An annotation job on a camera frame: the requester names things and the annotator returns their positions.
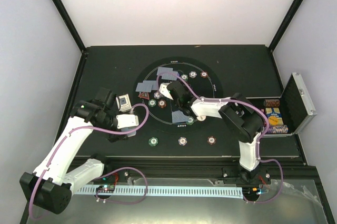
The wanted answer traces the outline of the green chips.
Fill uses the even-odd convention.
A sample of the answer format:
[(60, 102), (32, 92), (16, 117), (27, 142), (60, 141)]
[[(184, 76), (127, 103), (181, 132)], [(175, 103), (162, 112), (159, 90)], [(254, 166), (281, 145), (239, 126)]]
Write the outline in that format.
[(192, 125), (194, 123), (194, 118), (193, 117), (189, 117), (186, 123), (188, 125)]
[(188, 80), (188, 75), (183, 74), (183, 75), (181, 75), (181, 78), (182, 78), (184, 81), (187, 81), (187, 80)]
[(149, 105), (150, 107), (155, 107), (155, 106), (156, 106), (156, 100), (154, 100), (154, 99), (149, 100), (149, 101), (148, 101), (148, 105)]

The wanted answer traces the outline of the dealt card bottom player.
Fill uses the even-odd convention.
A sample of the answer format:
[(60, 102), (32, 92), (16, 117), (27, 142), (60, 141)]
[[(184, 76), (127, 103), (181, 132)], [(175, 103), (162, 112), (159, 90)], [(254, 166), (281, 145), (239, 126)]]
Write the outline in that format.
[(173, 111), (171, 115), (173, 124), (186, 123), (189, 120), (189, 116), (184, 115), (180, 110)]

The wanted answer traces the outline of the dealt card player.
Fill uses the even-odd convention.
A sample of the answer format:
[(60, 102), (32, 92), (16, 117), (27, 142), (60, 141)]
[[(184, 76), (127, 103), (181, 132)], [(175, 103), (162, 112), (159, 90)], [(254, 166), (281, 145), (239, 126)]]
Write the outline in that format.
[(184, 115), (180, 110), (173, 111), (171, 115), (173, 124), (186, 123), (189, 120), (189, 116)]
[(163, 75), (169, 75), (169, 76), (174, 76), (173, 74), (173, 68), (169, 67), (158, 67), (157, 68), (157, 76), (163, 76)]
[(144, 80), (143, 84), (144, 84), (144, 89), (146, 92), (158, 90), (157, 81), (155, 80)]

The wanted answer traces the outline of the brown chips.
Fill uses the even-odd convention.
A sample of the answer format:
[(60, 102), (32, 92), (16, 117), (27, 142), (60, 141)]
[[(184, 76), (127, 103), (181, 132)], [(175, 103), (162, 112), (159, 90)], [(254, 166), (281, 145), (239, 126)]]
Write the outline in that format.
[(207, 73), (207, 72), (201, 72), (201, 73), (200, 73), (200, 76), (201, 76), (202, 78), (207, 78), (207, 77), (208, 77), (208, 73)]
[(160, 107), (160, 108), (165, 108), (166, 107), (166, 105), (167, 105), (167, 102), (165, 101), (165, 100), (159, 100), (158, 101), (158, 106)]

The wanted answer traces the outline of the dealt card top player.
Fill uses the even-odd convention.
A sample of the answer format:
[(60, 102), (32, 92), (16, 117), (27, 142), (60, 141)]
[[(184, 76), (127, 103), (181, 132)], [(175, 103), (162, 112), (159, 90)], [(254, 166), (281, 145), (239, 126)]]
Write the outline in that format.
[(169, 76), (174, 76), (173, 74), (173, 68), (169, 67), (158, 67), (157, 68), (157, 76), (163, 76), (163, 75), (169, 75)]

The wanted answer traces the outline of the red triangular button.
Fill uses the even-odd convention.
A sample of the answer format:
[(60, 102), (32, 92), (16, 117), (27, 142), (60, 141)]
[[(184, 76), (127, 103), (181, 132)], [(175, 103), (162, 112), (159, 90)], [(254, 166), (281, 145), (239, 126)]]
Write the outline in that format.
[(138, 95), (138, 97), (141, 98), (141, 99), (146, 99), (146, 100), (150, 99), (148, 92), (142, 92)]

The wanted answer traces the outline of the green chip stack source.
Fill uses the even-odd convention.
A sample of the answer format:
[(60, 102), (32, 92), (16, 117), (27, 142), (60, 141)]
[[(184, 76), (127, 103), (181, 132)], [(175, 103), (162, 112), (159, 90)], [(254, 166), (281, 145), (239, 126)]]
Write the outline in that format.
[(151, 137), (149, 140), (148, 140), (148, 144), (151, 146), (151, 147), (155, 147), (157, 144), (158, 144), (158, 139), (156, 137)]

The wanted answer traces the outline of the brown orange chip stack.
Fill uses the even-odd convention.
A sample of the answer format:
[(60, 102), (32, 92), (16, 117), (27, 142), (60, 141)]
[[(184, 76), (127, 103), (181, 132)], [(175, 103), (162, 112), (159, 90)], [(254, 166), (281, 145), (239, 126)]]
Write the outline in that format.
[(208, 137), (207, 139), (208, 144), (214, 145), (216, 143), (216, 138), (213, 136)]

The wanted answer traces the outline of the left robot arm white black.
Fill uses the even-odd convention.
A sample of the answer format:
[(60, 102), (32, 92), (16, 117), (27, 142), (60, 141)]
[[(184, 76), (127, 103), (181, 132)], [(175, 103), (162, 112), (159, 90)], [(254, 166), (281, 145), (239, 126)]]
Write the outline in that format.
[(106, 158), (94, 154), (84, 164), (69, 172), (71, 162), (95, 127), (120, 131), (128, 127), (121, 113), (132, 108), (129, 95), (116, 96), (101, 88), (94, 99), (79, 101), (52, 150), (32, 173), (23, 173), (19, 184), (30, 206), (36, 205), (60, 214), (72, 195), (91, 180), (108, 181), (113, 168)]

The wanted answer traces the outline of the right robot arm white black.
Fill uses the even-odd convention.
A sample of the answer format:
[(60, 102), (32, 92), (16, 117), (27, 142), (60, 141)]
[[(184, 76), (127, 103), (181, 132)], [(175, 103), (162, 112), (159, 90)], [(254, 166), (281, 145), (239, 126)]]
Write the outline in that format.
[(261, 110), (240, 93), (229, 98), (197, 97), (186, 82), (179, 80), (160, 84), (159, 92), (174, 101), (186, 116), (198, 120), (208, 117), (222, 119), (232, 132), (233, 138), (239, 142), (240, 168), (235, 177), (245, 184), (258, 178), (261, 160), (259, 141), (269, 126)]

